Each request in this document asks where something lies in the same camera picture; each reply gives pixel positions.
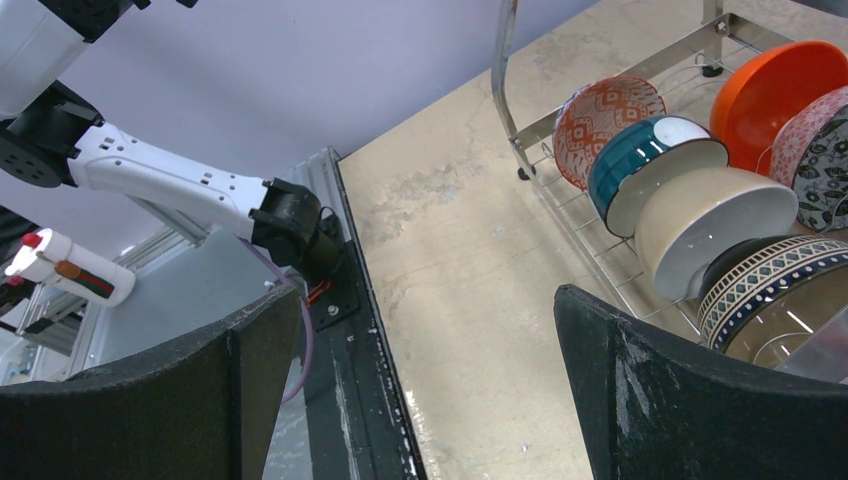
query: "white wall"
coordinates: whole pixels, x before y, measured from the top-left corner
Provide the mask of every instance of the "white wall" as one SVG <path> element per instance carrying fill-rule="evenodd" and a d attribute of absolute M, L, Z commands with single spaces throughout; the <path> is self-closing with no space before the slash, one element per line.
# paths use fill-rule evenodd
<path fill-rule="evenodd" d="M 592 3 L 522 0 L 516 48 Z M 327 144 L 359 148 L 489 68 L 499 5 L 200 0 L 189 10 L 156 0 L 125 15 L 61 79 L 150 143 L 279 176 Z M 120 196 L 37 189 L 5 174 L 0 203 L 104 255 L 158 225 Z"/>

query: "cream bowl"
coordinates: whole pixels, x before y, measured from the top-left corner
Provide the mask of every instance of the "cream bowl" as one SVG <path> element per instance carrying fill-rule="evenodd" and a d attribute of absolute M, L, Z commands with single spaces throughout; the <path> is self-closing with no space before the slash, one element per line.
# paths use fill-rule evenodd
<path fill-rule="evenodd" d="M 635 248 L 656 292 L 698 295 L 707 266 L 730 247 L 787 233 L 798 214 L 792 189 L 738 168 L 709 167 L 669 180 L 645 203 Z"/>

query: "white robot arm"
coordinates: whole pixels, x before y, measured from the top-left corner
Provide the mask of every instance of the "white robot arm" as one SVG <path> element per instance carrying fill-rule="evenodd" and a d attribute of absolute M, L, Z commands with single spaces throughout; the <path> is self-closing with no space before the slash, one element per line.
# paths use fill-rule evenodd
<path fill-rule="evenodd" d="M 144 143 L 56 81 L 129 8 L 148 3 L 0 0 L 0 168 L 39 187 L 111 191 L 198 214 L 267 248 L 310 283 L 332 275 L 343 239 L 322 229 L 321 203 L 306 187 Z"/>

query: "metal dish rack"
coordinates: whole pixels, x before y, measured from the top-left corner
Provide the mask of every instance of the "metal dish rack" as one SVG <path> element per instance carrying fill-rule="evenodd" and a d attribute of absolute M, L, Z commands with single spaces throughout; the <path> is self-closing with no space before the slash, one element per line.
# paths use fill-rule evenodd
<path fill-rule="evenodd" d="M 674 333 L 701 342 L 695 302 L 668 302 L 659 299 L 639 266 L 631 241 L 607 233 L 586 192 L 569 185 L 556 169 L 548 141 L 559 113 L 559 106 L 522 129 L 516 127 L 506 99 L 505 80 L 517 7 L 518 0 L 502 0 L 492 68 L 492 93 L 520 167 L 519 177 L 531 181 L 538 196 L 547 203 L 562 229 L 579 248 L 602 287 L 610 294 L 613 303 L 618 303 L 620 308 L 634 317 L 654 324 L 660 323 L 660 326 L 666 329 L 675 322 L 680 325 L 682 317 L 684 325 L 688 325 L 688 331 Z M 667 100 L 666 104 L 670 105 L 669 113 L 678 113 L 675 106 L 680 106 L 691 91 L 723 83 L 727 75 L 720 77 L 722 72 L 732 73 L 734 70 L 731 64 L 744 63 L 746 54 L 750 58 L 793 41 L 751 20 L 723 10 L 722 0 L 703 0 L 703 20 L 700 28 L 625 69 L 621 74 L 648 80 L 666 75 L 661 81 L 655 81 L 655 85 L 658 86 L 660 95 Z M 726 43 L 726 40 L 735 42 L 738 48 L 723 52 L 726 48 L 723 43 Z M 741 62 L 729 61 L 733 57 L 743 58 Z M 676 80 L 681 72 L 692 69 L 698 71 L 682 81 L 671 81 Z M 676 102 L 670 103 L 668 96 L 673 92 L 678 98 Z M 706 119 L 696 120 L 703 124 Z M 547 172 L 540 172 L 543 168 L 547 168 Z M 657 321 L 659 317 L 664 317 L 665 323 Z M 816 363 L 812 362 L 814 357 L 820 359 L 822 355 L 836 355 L 837 358 L 848 359 L 848 351 L 834 352 L 831 347 L 828 347 L 831 348 L 828 350 L 823 346 L 825 342 L 819 341 L 828 336 L 831 336 L 832 340 L 832 335 L 839 335 L 848 341 L 848 312 L 843 311 L 837 315 L 796 350 L 792 354 L 794 364 L 811 365 Z M 786 368 L 783 364 L 778 369 L 831 381 L 848 377 L 848 367 L 825 368 L 826 373 L 822 372 L 820 367 L 817 367 L 816 372 L 809 371 L 809 367 L 799 372 L 797 369 Z"/>

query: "tabletop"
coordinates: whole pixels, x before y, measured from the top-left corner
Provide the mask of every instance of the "tabletop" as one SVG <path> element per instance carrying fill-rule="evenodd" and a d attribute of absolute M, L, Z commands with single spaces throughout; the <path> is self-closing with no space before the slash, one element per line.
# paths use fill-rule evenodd
<path fill-rule="evenodd" d="M 725 11 L 848 47 L 844 19 L 787 0 Z M 602 0 L 523 48 L 507 75 L 519 128 L 701 13 L 698 0 Z M 703 122 L 719 87 L 670 101 Z M 518 180 L 490 88 L 484 72 L 344 159 L 345 187 L 429 478 L 591 478 L 552 307 L 562 284 L 606 293 Z"/>

